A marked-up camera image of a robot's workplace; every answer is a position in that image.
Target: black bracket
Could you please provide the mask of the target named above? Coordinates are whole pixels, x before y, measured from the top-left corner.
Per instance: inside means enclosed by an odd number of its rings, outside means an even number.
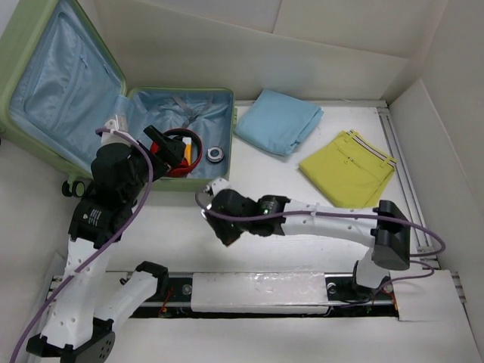
[[[355,284],[355,276],[329,275],[326,276],[327,298],[329,301],[342,301],[344,303],[361,302],[366,299],[374,301],[391,302],[392,298],[379,292],[373,296],[373,290]]]
[[[391,201],[381,200],[374,212],[379,216],[404,219],[402,211]],[[387,270],[403,271],[410,268],[410,227],[395,222],[378,221],[371,230],[375,245],[371,260]]]
[[[59,348],[47,343],[40,334],[29,339],[27,352],[39,357],[60,357],[60,363],[103,363],[113,350],[116,334],[111,330],[113,322],[94,318],[92,338],[73,349],[71,345]]]
[[[169,275],[168,269],[165,266],[158,265],[153,262],[144,261],[138,265],[136,271],[147,272],[148,274],[152,274],[155,278],[158,279],[157,291],[150,299],[162,299],[166,296],[166,294],[168,293]]]
[[[220,191],[212,200],[210,210],[234,217],[269,216],[284,211],[284,206],[290,200],[277,195],[265,195],[257,202],[245,198],[232,189]],[[260,222],[228,222],[206,213],[206,220],[225,246],[234,243],[244,231],[262,237],[272,234],[284,235],[281,224],[284,217],[268,219]]]
[[[183,161],[186,147],[183,141],[169,138],[154,126],[148,126],[144,129],[144,133],[160,148],[156,152],[156,156],[172,168],[177,167]]]

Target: open suitcase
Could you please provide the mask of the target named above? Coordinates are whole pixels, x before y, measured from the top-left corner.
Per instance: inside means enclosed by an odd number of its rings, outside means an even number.
[[[76,0],[20,0],[0,39],[0,133],[69,175],[90,178],[100,147],[95,130],[114,114],[150,148],[145,127],[188,127],[225,158],[203,155],[186,178],[162,178],[157,190],[194,191],[228,175],[236,109],[226,88],[135,88],[126,80]]]

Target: red wire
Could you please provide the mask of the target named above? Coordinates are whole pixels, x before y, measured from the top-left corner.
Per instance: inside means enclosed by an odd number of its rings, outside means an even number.
[[[385,295],[388,295],[392,298],[393,305],[396,307],[396,300],[395,300],[395,294],[394,293],[387,293],[384,289],[381,290],[382,293]]]
[[[168,293],[166,294],[165,301],[163,301],[163,305],[161,305],[161,309],[158,311],[158,315],[162,315],[164,313],[165,305],[172,294],[173,294],[173,287],[170,287],[170,289],[168,290]]]

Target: yellow cloth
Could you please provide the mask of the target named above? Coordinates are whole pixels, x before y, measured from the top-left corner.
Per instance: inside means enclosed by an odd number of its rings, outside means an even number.
[[[352,130],[340,132],[299,167],[334,206],[363,208],[377,205],[396,160]]]

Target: suitcase pocket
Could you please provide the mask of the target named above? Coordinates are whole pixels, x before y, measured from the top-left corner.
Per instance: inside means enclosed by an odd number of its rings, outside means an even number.
[[[80,86],[84,52],[69,17],[59,13],[23,97],[23,111],[38,128],[52,130],[62,119]]]
[[[78,72],[73,74],[76,83],[65,97],[49,135],[90,163],[100,146],[95,130],[102,127],[111,115],[121,90],[116,75],[109,70],[96,49],[82,35],[80,42],[81,61],[76,68]]]

